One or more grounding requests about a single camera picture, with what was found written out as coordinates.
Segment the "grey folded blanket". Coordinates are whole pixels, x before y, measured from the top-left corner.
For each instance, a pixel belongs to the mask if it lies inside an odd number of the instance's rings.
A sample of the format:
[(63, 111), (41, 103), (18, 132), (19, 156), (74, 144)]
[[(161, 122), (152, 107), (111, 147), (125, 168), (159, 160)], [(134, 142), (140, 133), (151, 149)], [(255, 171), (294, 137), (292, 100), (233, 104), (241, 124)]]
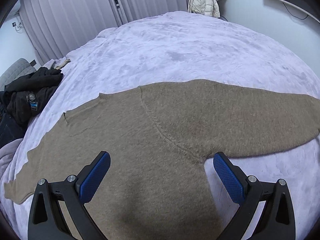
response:
[(7, 167), (11, 163), (18, 146), (22, 142), (23, 139), (16, 139), (5, 146), (3, 146), (0, 150), (0, 177), (3, 176)]

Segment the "small cream cloth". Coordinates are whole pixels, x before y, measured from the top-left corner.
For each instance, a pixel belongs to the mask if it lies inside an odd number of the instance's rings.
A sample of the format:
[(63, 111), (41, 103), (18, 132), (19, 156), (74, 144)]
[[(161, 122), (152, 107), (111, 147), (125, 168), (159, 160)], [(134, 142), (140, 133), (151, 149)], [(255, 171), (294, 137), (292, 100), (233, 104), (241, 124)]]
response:
[(64, 60), (61, 60), (60, 62), (54, 64), (53, 68), (60, 70), (60, 69), (64, 68), (67, 64), (69, 64), (70, 62), (71, 62), (70, 59), (65, 58)]

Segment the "grey headboard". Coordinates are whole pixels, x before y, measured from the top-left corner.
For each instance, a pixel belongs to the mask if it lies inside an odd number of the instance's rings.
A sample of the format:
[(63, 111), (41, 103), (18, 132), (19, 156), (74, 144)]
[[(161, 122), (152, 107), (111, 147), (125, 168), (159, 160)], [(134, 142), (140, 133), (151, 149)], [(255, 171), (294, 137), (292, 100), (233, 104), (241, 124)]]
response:
[(14, 62), (0, 77), (0, 90), (3, 91), (5, 86), (17, 78), (33, 73), (36, 68), (33, 67), (26, 59), (20, 58)]

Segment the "dark blue jeans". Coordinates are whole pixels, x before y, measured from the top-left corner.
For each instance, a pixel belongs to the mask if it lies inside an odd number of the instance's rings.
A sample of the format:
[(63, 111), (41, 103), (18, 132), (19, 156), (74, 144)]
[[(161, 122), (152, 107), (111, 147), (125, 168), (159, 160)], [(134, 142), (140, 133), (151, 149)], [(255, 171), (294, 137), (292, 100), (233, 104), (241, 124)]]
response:
[(1, 148), (6, 144), (24, 137), (26, 129), (18, 125), (16, 120), (7, 111), (5, 91), (1, 91)]

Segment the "lavender fleece bed blanket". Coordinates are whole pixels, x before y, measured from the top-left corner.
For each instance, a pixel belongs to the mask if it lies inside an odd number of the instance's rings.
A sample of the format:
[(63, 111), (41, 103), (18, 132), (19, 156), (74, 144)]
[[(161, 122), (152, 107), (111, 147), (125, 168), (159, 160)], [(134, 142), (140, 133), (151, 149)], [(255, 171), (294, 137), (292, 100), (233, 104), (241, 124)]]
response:
[(230, 85), (319, 97), (319, 78), (272, 38), (216, 18), (183, 11), (101, 31), (68, 53), (63, 81), (23, 139), (7, 146), (1, 184), (15, 179), (27, 153), (68, 110), (155, 82), (208, 79)]

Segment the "brown knit sweater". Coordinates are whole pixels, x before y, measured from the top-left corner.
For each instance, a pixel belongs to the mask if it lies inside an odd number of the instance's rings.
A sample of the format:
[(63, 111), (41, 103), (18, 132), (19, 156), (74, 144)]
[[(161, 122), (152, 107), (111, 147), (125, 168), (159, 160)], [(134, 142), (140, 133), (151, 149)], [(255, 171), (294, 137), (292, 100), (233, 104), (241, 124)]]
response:
[(41, 178), (61, 181), (101, 151), (111, 167), (89, 213), (109, 239), (216, 239), (222, 219), (204, 162), (283, 152), (319, 134), (319, 100), (209, 80), (100, 94), (63, 113), (4, 195), (16, 204)]

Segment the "cream puffer jacket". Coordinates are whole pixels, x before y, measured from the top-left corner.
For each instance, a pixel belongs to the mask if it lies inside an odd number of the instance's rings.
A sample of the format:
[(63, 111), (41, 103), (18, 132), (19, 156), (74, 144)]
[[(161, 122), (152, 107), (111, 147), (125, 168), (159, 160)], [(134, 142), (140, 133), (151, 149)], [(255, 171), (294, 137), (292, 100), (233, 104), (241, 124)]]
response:
[(220, 8), (216, 0), (189, 0), (187, 12), (220, 18)]

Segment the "black jacket pile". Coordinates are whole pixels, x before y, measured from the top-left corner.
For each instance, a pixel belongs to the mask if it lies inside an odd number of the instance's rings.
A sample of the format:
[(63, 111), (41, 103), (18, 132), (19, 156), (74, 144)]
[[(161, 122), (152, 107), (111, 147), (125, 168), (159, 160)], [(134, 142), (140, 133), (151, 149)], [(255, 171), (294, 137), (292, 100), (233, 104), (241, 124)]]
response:
[(26, 128), (29, 120), (43, 111), (62, 79), (61, 70), (41, 67), (6, 85), (1, 102), (17, 124)]

